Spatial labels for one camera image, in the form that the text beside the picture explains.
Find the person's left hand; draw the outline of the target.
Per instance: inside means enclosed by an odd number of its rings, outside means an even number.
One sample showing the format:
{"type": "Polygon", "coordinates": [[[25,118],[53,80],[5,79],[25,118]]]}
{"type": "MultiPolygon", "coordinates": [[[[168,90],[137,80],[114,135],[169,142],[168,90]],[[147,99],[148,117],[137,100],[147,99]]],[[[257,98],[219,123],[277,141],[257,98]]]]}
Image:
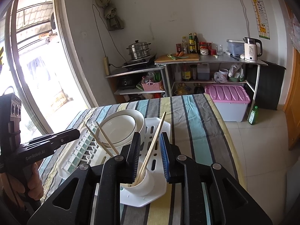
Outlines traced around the person's left hand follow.
{"type": "MultiPolygon", "coordinates": [[[[29,188],[28,195],[35,201],[40,200],[43,197],[44,189],[42,186],[42,181],[39,175],[39,167],[42,161],[38,161],[34,163],[31,167],[32,175],[27,183],[27,187],[29,188]]],[[[8,200],[11,201],[18,208],[24,208],[24,203],[20,199],[19,194],[23,194],[25,192],[24,186],[21,184],[19,180],[15,177],[6,175],[6,173],[1,174],[1,188],[4,193],[7,195],[8,200]]]]}

